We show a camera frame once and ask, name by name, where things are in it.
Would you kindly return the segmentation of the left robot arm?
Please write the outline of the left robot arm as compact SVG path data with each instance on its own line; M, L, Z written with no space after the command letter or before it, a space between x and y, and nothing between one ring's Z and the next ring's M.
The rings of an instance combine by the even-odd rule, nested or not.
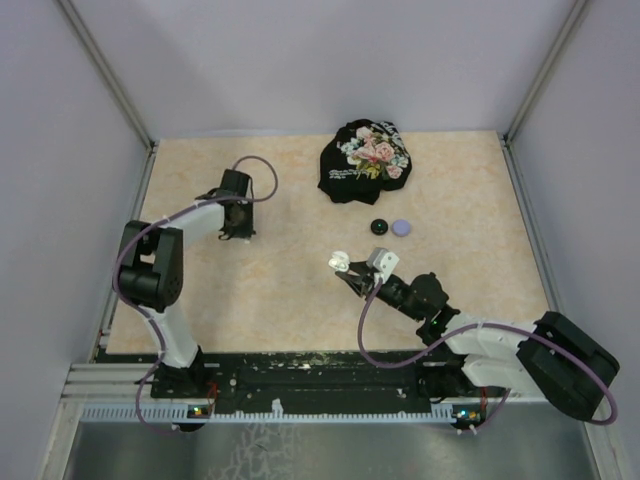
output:
M253 228L253 181L236 169L224 171L221 185L184 210L156 223L140 220L124 228L113 285L120 299L143 318L158 349L152 373L157 397L204 394L208 373L180 305L184 252L202 238L248 240Z

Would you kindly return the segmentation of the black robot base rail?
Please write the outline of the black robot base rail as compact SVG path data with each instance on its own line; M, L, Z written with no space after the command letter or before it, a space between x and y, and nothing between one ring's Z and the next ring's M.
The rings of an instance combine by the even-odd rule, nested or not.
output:
M431 354L399 369L381 369L357 352L203 354L207 382L196 399L214 409L264 407L281 399L295 409L378 410L390 406L435 405L466 398L499 398L499 387L476 387L461 372L462 359Z

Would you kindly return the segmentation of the purple earbud charging case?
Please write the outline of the purple earbud charging case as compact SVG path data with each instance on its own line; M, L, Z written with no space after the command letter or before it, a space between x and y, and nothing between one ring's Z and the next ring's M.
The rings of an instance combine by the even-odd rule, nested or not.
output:
M411 233L411 224L405 219L398 219L391 225L391 230L398 237L406 237Z

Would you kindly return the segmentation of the black earbud charging case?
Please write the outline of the black earbud charging case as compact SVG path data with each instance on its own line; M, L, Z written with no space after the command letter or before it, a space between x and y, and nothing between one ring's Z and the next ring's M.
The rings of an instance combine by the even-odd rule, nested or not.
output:
M371 232L376 236L385 235L389 230L389 224L386 220L378 218L374 219L370 224Z

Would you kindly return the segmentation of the white earbud charging case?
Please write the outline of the white earbud charging case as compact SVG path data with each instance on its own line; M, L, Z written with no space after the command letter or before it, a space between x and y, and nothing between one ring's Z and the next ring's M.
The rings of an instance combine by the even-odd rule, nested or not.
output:
M350 270L350 257L346 252L334 251L328 261L328 265L336 272L346 273Z

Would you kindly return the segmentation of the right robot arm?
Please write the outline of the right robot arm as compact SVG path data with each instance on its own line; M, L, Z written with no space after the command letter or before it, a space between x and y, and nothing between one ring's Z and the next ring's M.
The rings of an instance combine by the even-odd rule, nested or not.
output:
M547 311L528 324L482 319L449 304L435 273L406 283L396 276L395 254L352 262L338 252L328 265L367 306L380 300L419 323L425 349L415 363L440 351L457 364L446 372L448 387L461 396L478 387L543 396L561 413L594 425L610 425L618 416L610 390L618 360L560 312Z

